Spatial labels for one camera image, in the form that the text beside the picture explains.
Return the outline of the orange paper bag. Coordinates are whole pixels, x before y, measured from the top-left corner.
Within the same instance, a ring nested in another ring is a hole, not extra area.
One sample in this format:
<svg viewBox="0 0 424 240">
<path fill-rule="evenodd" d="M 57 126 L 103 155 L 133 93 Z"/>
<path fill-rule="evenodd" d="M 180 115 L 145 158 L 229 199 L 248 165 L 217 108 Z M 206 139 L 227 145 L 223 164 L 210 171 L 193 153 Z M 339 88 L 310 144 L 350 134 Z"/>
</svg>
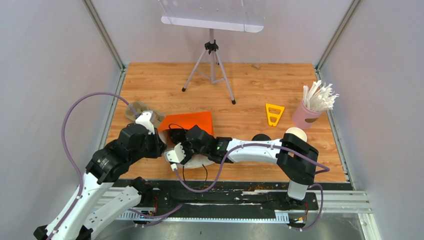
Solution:
<svg viewBox="0 0 424 240">
<path fill-rule="evenodd" d="M 208 151 L 214 142 L 212 113 L 209 111 L 171 114 L 158 127 L 160 139 L 168 145 L 165 159 L 172 169 L 197 169 L 214 164 Z"/>
</svg>

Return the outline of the black sleeved coffee cup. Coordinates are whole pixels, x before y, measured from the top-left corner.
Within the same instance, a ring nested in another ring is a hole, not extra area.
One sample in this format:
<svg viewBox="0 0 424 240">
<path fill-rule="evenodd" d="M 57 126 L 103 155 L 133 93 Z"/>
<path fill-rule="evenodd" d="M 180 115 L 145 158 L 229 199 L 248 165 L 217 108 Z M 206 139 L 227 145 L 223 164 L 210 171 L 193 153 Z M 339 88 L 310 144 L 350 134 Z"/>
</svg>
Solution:
<svg viewBox="0 0 424 240">
<path fill-rule="evenodd" d="M 186 132 L 187 130 L 183 128 L 172 128 L 168 131 L 168 135 L 171 142 L 177 145 L 178 143 L 182 143 L 187 140 Z"/>
</svg>

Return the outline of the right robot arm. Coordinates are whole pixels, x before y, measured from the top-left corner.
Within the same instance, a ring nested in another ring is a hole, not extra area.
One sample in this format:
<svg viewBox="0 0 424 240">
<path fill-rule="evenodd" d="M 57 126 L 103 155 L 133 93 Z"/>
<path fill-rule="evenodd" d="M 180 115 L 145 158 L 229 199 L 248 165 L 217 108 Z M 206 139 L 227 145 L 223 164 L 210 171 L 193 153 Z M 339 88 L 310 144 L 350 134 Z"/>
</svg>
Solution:
<svg viewBox="0 0 424 240">
<path fill-rule="evenodd" d="M 232 137 L 214 137 L 195 125 L 182 130 L 173 141 L 182 148 L 182 165 L 195 156 L 219 164 L 222 171 L 225 163 L 260 162 L 278 166 L 289 178 L 286 204 L 298 209 L 306 201 L 306 191 L 314 183 L 319 151 L 294 133 L 286 132 L 282 138 L 270 139 L 258 134 L 251 141 Z"/>
</svg>

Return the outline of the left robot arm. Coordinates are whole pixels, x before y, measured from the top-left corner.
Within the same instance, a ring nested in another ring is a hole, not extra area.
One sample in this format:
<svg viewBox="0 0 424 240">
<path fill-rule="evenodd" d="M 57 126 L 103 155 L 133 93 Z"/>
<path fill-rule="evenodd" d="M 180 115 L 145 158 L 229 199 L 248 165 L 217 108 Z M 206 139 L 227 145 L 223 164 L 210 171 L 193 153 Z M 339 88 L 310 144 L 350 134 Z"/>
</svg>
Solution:
<svg viewBox="0 0 424 240">
<path fill-rule="evenodd" d="M 149 206 L 152 186 L 137 177 L 112 201 L 95 210 L 95 205 L 130 166 L 143 158 L 162 156 L 166 145 L 151 123 L 130 123 L 117 139 L 96 151 L 80 183 L 58 216 L 48 225 L 35 229 L 37 240 L 94 240 L 119 215 L 131 207 Z"/>
</svg>

